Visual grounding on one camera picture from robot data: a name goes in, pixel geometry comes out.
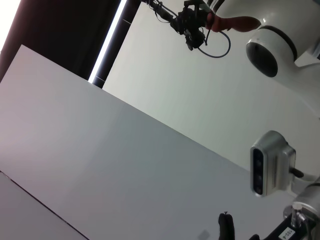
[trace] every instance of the white wall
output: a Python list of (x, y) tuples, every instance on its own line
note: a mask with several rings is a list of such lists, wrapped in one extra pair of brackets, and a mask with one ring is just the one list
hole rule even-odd
[(0, 173), (0, 238), (3, 240), (84, 240)]
[[(163, 4), (178, 12), (183, 2)], [(252, 32), (227, 34), (232, 46), (222, 59), (189, 51), (184, 37), (142, 3), (103, 89), (247, 170), (252, 144), (278, 131), (296, 149), (296, 167), (319, 175), (320, 121), (252, 66), (245, 47)], [(203, 49), (221, 55), (227, 45), (212, 32)], [(315, 61), (303, 57), (299, 65)]]
[(248, 171), (26, 47), (0, 132), (0, 170), (90, 240), (217, 239), (225, 211), (236, 239), (264, 239), (292, 200), (255, 197)]

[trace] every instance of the silver camera housing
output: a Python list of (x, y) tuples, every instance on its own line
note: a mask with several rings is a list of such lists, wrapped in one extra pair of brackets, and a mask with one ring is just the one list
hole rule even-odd
[(269, 131), (250, 149), (250, 186), (258, 197), (286, 190), (293, 180), (296, 151), (276, 131)]

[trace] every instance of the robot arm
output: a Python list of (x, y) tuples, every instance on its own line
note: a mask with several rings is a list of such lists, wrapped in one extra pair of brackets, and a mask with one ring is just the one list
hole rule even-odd
[[(303, 240), (306, 236), (307, 240), (312, 240), (310, 235), (316, 227), (316, 222), (301, 212), (301, 209), (299, 209), (301, 205), (295, 205), (298, 209), (293, 209), (293, 213), (287, 216), (264, 240)], [(218, 223), (220, 225), (219, 240), (236, 240), (233, 218), (230, 214), (221, 213)], [(260, 240), (260, 237), (255, 234), (249, 240)]]
[(276, 131), (267, 132), (250, 150), (250, 187), (256, 196), (289, 187), (297, 194), (283, 211), (285, 220), (265, 240), (312, 240), (312, 234), (320, 239), (320, 177), (303, 174), (295, 163), (296, 151)]
[(262, 74), (291, 89), (320, 118), (320, 64), (295, 65), (320, 39), (319, 0), (219, 0), (213, 8), (216, 13), (202, 0), (188, 0), (178, 14), (159, 0), (142, 1), (185, 36), (190, 50), (207, 44), (201, 27), (248, 32), (262, 24), (246, 45), (249, 60)]

